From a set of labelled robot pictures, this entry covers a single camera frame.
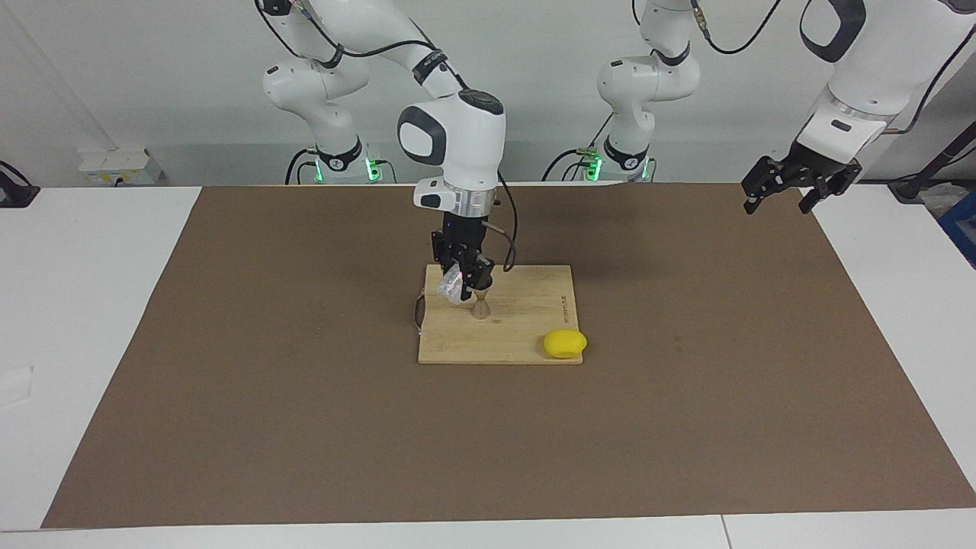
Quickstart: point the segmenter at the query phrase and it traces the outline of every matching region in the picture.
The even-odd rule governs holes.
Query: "wall socket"
[[[162,168],[143,149],[83,152],[78,171],[95,187],[158,185]]]

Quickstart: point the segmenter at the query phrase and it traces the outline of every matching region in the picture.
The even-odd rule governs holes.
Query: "white wall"
[[[287,53],[248,0],[4,1],[111,138],[147,147],[172,184],[275,183],[291,153],[310,140],[300,119],[264,97],[263,71]],[[511,180],[538,179],[556,153],[588,143],[608,112],[595,90],[600,65],[647,52],[626,0],[398,4],[469,84],[506,104],[503,169]],[[831,74],[798,39],[802,4],[785,2],[763,37],[736,58],[695,37],[704,74],[699,92],[655,109],[659,180],[738,181],[759,156],[789,146]],[[706,7],[714,39],[732,46],[752,33],[769,2]],[[0,63],[0,157],[40,185],[80,185],[74,151],[92,139],[9,41],[0,41]],[[340,102],[356,115],[363,137],[395,162],[401,180],[416,180],[430,170],[402,156],[394,125],[402,108],[425,96],[398,66],[371,64],[373,85]],[[947,143],[958,131],[951,122],[976,117],[976,106],[959,99],[969,90],[954,93],[942,116],[919,127],[919,134],[927,128],[927,143]],[[898,169],[879,166],[878,173],[900,175],[894,172],[920,167],[932,154],[906,146]],[[972,164],[965,169],[972,175]]]

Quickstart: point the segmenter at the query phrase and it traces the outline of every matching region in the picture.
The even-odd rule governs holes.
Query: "green status light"
[[[366,158],[366,172],[369,174],[370,183],[376,183],[380,179],[380,176],[383,175],[377,163],[369,158]]]
[[[597,181],[600,179],[600,170],[603,169],[603,158],[599,154],[592,156],[590,167],[587,168],[587,179]]]

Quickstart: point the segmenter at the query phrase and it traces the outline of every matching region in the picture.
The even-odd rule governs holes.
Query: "cable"
[[[511,204],[511,216],[514,219],[514,225],[511,230],[511,239],[518,240],[518,207],[515,206],[515,197],[511,195],[511,189],[508,188],[508,183],[505,178],[502,177],[501,170],[498,172],[498,181],[502,183],[502,187],[505,189],[505,194],[508,195],[508,203]]]
[[[743,44],[742,46],[734,50],[722,49],[718,47],[714,42],[712,42],[712,33],[709,31],[708,22],[705,21],[705,11],[702,10],[702,7],[698,4],[698,0],[691,0],[691,7],[692,7],[692,11],[695,13],[695,21],[698,22],[698,28],[702,30],[702,36],[705,36],[705,41],[708,42],[710,46],[712,46],[712,49],[719,52],[719,54],[723,54],[726,56],[734,56],[736,54],[741,54],[742,52],[746,51],[746,49],[749,48],[753,42],[755,42],[755,39],[758,38],[760,34],[762,34],[763,29],[765,29],[766,25],[769,24],[769,20],[773,19],[773,14],[776,13],[776,10],[779,9],[780,4],[782,3],[783,0],[776,0],[776,2],[773,3],[773,7],[769,9],[769,13],[766,14],[766,18],[762,20],[762,24],[760,24],[759,28],[755,30],[755,33],[752,35],[752,38],[750,38],[745,44]]]
[[[651,179],[647,182],[647,183],[654,183],[654,177],[658,175],[658,159],[657,158],[648,158],[647,159],[647,162],[648,163],[654,162],[654,171],[651,172]]]
[[[395,184],[397,184],[397,185],[400,184],[400,181],[398,179],[396,179],[396,168],[393,167],[393,163],[392,162],[390,162],[389,160],[377,160],[376,163],[377,163],[377,165],[386,165],[386,166],[389,166],[389,171],[393,172],[393,182]]]
[[[590,148],[593,148],[593,147],[596,146],[596,140],[600,139],[600,134],[603,133],[603,130],[606,129],[607,124],[609,124],[610,123],[610,120],[612,120],[612,119],[613,119],[613,112],[610,112],[610,114],[607,115],[607,119],[603,121],[603,125],[600,126],[600,129],[596,130],[596,135],[594,135],[593,136],[593,139],[590,140]],[[581,167],[585,167],[585,166],[586,166],[586,164],[583,164],[582,162],[581,162],[581,164],[578,164],[576,166],[576,169],[573,170],[573,180],[572,181],[576,181],[576,177],[578,175],[580,175],[580,168]]]
[[[32,185],[32,184],[30,183],[30,181],[29,181],[29,180],[28,180],[28,179],[27,179],[27,178],[26,178],[26,177],[24,176],[24,174],[22,174],[22,173],[20,172],[20,170],[18,170],[18,169],[17,169],[17,168],[15,168],[14,166],[11,166],[10,164],[8,164],[7,162],[4,162],[3,160],[0,160],[0,166],[3,166],[4,168],[6,168],[6,169],[7,169],[7,171],[9,171],[10,173],[12,173],[12,174],[14,174],[14,175],[16,175],[17,177],[19,177],[19,178],[20,178],[20,180],[21,180],[21,181],[23,181],[24,183],[26,183],[28,187],[33,187],[33,185]]]
[[[312,168],[314,168],[315,167],[315,162],[303,162],[302,165],[299,166],[299,171],[298,171],[298,174],[297,174],[298,175],[298,180],[299,180],[299,185],[302,184],[302,168],[307,168],[309,166],[312,167]]]
[[[952,162],[948,162],[945,166],[943,166],[943,168],[946,168],[948,166],[952,166],[953,164],[956,164],[956,163],[959,163],[959,162],[965,160],[966,159],[966,156],[969,156],[970,154],[972,154],[973,151],[976,151],[976,147],[973,147],[970,150],[967,150],[963,154],[960,154],[959,156],[956,157],[955,160],[953,160]]]
[[[518,257],[518,250],[515,249],[515,239],[509,236],[508,233],[501,228],[495,227],[487,221],[482,221],[481,225],[483,225],[485,229],[489,229],[497,232],[501,236],[504,236],[505,240],[508,241],[508,255],[505,256],[505,263],[502,265],[502,272],[510,273],[511,270],[515,268],[515,259]]]
[[[967,150],[963,154],[960,154],[959,156],[957,156],[956,158],[954,158],[952,161],[946,162],[946,165],[943,166],[942,168],[940,168],[940,171],[948,168],[949,166],[952,166],[953,164],[960,163],[961,161],[965,160],[966,157],[969,156],[970,154],[972,154],[973,152],[976,152],[976,146],[972,147],[970,150]],[[904,175],[902,177],[888,180],[888,181],[884,182],[884,184],[885,185],[891,185],[892,183],[899,183],[899,182],[902,182],[902,181],[907,181],[907,180],[909,180],[909,179],[911,179],[913,177],[916,177],[919,174],[921,174],[921,172],[915,172],[913,174],[906,174],[906,175]]]
[[[312,148],[303,148],[295,153],[295,156],[292,157],[292,161],[288,164],[288,171],[285,172],[285,185],[292,183],[292,172],[295,171],[295,165],[299,163],[299,158],[305,156],[306,154],[312,154],[313,152],[314,149]]]
[[[559,156],[557,156],[555,158],[555,160],[552,161],[552,164],[550,164],[549,167],[546,168],[546,173],[543,174],[543,179],[541,179],[539,181],[545,181],[546,179],[548,179],[549,178],[549,174],[552,173],[552,170],[555,168],[555,165],[559,163],[559,160],[562,160],[563,158],[565,158],[567,156],[572,156],[573,154],[576,154],[576,149],[574,149],[574,148],[571,148],[569,150],[566,150],[566,151],[560,153]]]
[[[508,253],[505,255],[505,262],[502,264],[502,271],[508,273],[515,268],[515,260],[518,257],[518,250],[515,249],[515,243],[518,241],[518,207],[515,206],[515,197],[511,195],[511,189],[508,188],[508,183],[502,176],[501,170],[498,172],[498,181],[501,182],[505,194],[508,195],[508,203],[511,204],[511,216],[513,218],[511,240],[508,241]]]
[[[946,70],[949,68],[949,65],[952,64],[953,61],[955,61],[958,55],[962,52],[962,50],[965,49],[966,44],[968,44],[969,40],[972,39],[973,34],[976,34],[976,25],[974,25],[972,28],[969,29],[969,34],[966,34],[966,37],[965,39],[962,40],[962,43],[959,44],[959,46],[956,48],[953,54],[949,56],[946,62],[942,64],[942,68],[940,68],[939,71],[935,73],[935,77],[932,78],[932,81],[929,82],[928,84],[928,89],[925,90],[925,95],[923,95],[921,97],[921,101],[918,102],[918,108],[915,109],[915,114],[912,116],[912,121],[909,122],[909,125],[906,126],[904,130],[896,130],[896,129],[885,130],[884,135],[903,136],[911,132],[915,128],[915,125],[918,123],[918,119],[921,117],[922,110],[925,108],[925,106],[928,105],[929,97],[932,95],[932,92],[935,91],[936,84],[938,84],[939,80],[942,79],[942,76],[943,74],[946,73]]]
[[[289,54],[292,54],[292,56],[294,57],[300,58],[301,56],[298,55],[295,52],[295,50],[293,50],[292,47],[288,45],[288,42],[285,42],[285,39],[282,38],[280,34],[278,34],[278,31],[274,29],[274,25],[271,24],[271,21],[267,19],[267,14],[264,12],[264,10],[261,9],[261,4],[259,2],[260,0],[254,0],[254,7],[257,8],[258,13],[261,14],[261,19],[264,20],[264,24],[267,25],[268,30],[270,30],[271,33],[274,34],[274,36],[278,39],[278,42],[281,42],[281,45],[284,46],[286,50],[288,50]]]
[[[329,36],[329,34],[322,28],[322,26],[318,24],[318,21],[315,20],[315,16],[313,16],[309,10],[305,9],[303,6],[299,6],[298,4],[295,4],[294,2],[292,4],[299,10],[299,12],[309,22],[311,22],[312,26],[315,27],[315,30],[318,31],[318,33],[322,36],[322,38],[324,38],[325,41],[328,42],[330,46],[336,49],[337,55],[339,56],[346,55],[346,56],[350,56],[351,58],[360,58],[360,59],[371,58],[379,54],[384,54],[390,50],[401,48],[403,46],[424,46],[425,48],[430,49],[432,52],[437,51],[437,48],[430,42],[425,42],[423,40],[402,40],[400,42],[394,42],[392,44],[389,44],[388,46],[377,48],[375,50],[370,50],[368,52],[363,52],[363,53],[350,52],[346,48],[344,48],[342,44],[336,42],[335,40],[332,39],[332,37]]]
[[[562,173],[562,179],[560,181],[566,181],[566,178],[569,177],[569,171],[573,168],[576,168],[576,174],[573,175],[573,181],[576,181],[576,175],[580,173],[580,168],[586,168],[587,166],[589,166],[589,164],[586,164],[586,162],[570,164],[569,167],[566,168],[566,171]]]
[[[388,46],[384,46],[382,48],[377,48],[377,49],[371,50],[369,52],[364,52],[364,53],[351,52],[351,51],[347,50],[346,48],[344,48],[342,44],[340,44],[340,43],[336,42],[335,40],[333,40],[332,37],[329,36],[329,34],[327,32],[325,32],[325,30],[321,27],[321,25],[318,24],[318,21],[315,20],[315,16],[313,16],[309,10],[307,10],[303,6],[300,6],[298,4],[295,4],[294,1],[292,2],[292,5],[297,10],[299,10],[299,12],[302,14],[303,17],[305,17],[309,22],[311,22],[312,26],[315,27],[315,30],[318,31],[318,33],[322,36],[322,38],[324,38],[325,41],[328,42],[330,46],[332,46],[333,48],[335,48],[335,50],[336,50],[336,59],[340,58],[343,55],[349,56],[351,58],[371,58],[371,57],[377,56],[379,54],[384,54],[384,53],[386,53],[386,52],[388,52],[390,50],[394,50],[396,48],[400,48],[400,47],[403,47],[403,46],[411,46],[411,45],[424,46],[424,47],[430,49],[432,52],[437,50],[437,48],[434,47],[434,45],[432,43],[430,43],[430,42],[425,42],[423,40],[403,40],[401,42],[395,42],[393,44],[389,44]],[[278,31],[274,29],[274,25],[272,25],[271,24],[271,21],[268,20],[267,14],[264,12],[264,10],[261,9],[260,0],[254,0],[254,7],[261,14],[261,18],[264,20],[264,24],[266,24],[267,25],[267,28],[270,29],[270,31],[274,34],[274,36],[278,38],[278,41],[281,42],[281,45],[284,46],[288,50],[288,53],[292,54],[293,56],[295,56],[297,58],[301,58],[302,56],[300,56],[298,53],[296,53],[295,50],[293,50],[292,47],[288,45],[288,42],[285,42],[285,39],[282,38],[280,34],[278,34]]]

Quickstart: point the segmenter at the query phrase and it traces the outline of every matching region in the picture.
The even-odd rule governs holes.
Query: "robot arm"
[[[302,23],[294,21],[295,13],[305,18],[318,38],[331,46],[327,62],[317,58],[326,70],[379,55],[412,72],[431,99],[403,111],[397,137],[410,158],[443,169],[443,177],[417,184],[414,202],[444,212],[443,231],[433,234],[434,257],[445,273],[454,266],[460,269],[461,298],[468,299],[472,290],[488,289],[495,262],[481,253],[481,243],[505,148],[501,102],[468,88],[444,53],[389,0],[264,1],[266,6],[279,5],[277,13],[292,17],[297,29]],[[342,91],[351,93],[358,89],[356,84]]]
[[[935,77],[976,23],[973,0],[823,1],[840,20],[836,35],[828,44],[802,37],[810,51],[834,63],[834,76],[786,158],[760,158],[743,180],[750,214],[790,187],[813,187],[800,202],[803,213],[847,191],[862,171],[855,156]]]
[[[610,134],[601,155],[612,173],[636,177],[644,167],[654,132],[650,103],[690,96],[701,70],[691,56],[695,17],[688,0],[650,0],[641,19],[640,34],[652,52],[606,64],[597,90],[613,108]]]
[[[365,60],[334,63],[336,49],[322,40],[314,25],[286,0],[264,0],[259,9],[297,56],[267,70],[264,92],[268,98],[308,124],[318,165],[329,180],[364,183],[376,179],[376,168],[356,132],[352,115],[332,103],[369,83]]]

